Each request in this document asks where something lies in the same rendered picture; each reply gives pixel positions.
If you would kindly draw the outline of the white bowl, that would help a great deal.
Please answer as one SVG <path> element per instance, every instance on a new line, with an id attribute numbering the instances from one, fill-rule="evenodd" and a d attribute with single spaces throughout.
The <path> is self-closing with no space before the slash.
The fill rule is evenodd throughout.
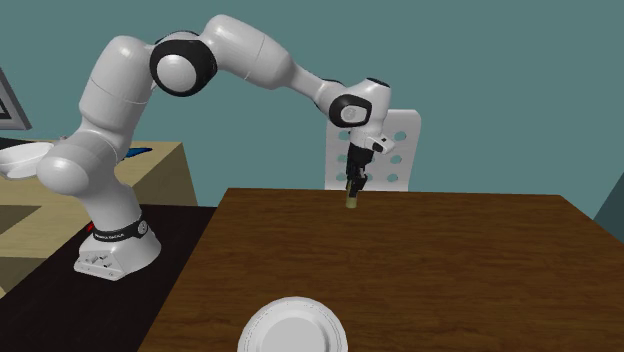
<path id="1" fill-rule="evenodd" d="M 0 176 L 25 179 L 36 175 L 36 166 L 54 147 L 50 142 L 32 142 L 0 150 Z"/>

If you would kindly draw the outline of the white round plate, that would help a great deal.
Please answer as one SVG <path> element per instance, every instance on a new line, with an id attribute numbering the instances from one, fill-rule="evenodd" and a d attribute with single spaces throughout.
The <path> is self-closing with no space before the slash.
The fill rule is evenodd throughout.
<path id="1" fill-rule="evenodd" d="M 244 327 L 237 352 L 349 352 L 338 317 L 306 297 L 284 297 L 259 309 Z"/>

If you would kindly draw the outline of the grey framed monitor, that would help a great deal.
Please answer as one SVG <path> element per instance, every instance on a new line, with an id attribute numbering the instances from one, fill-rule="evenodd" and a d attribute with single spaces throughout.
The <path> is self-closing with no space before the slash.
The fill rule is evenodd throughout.
<path id="1" fill-rule="evenodd" d="M 4 71 L 0 67 L 0 130 L 30 130 L 28 120 Z"/>

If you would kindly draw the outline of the black robot stand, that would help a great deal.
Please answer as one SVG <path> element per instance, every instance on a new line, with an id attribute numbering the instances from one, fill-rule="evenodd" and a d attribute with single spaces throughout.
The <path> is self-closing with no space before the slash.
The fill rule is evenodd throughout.
<path id="1" fill-rule="evenodd" d="M 214 210 L 143 213 L 162 245 L 152 264 L 117 281 L 77 273 L 81 229 L 0 299 L 0 352 L 137 352 Z"/>

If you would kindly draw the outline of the white chair with holes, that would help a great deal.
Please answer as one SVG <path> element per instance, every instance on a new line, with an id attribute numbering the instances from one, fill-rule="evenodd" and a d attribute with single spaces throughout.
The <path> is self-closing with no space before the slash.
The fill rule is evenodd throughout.
<path id="1" fill-rule="evenodd" d="M 414 109 L 390 109 L 382 132 L 395 143 L 387 154 L 375 152 L 366 166 L 364 191 L 407 191 L 421 130 L 421 117 Z M 326 190 L 346 189 L 349 130 L 326 124 Z"/>

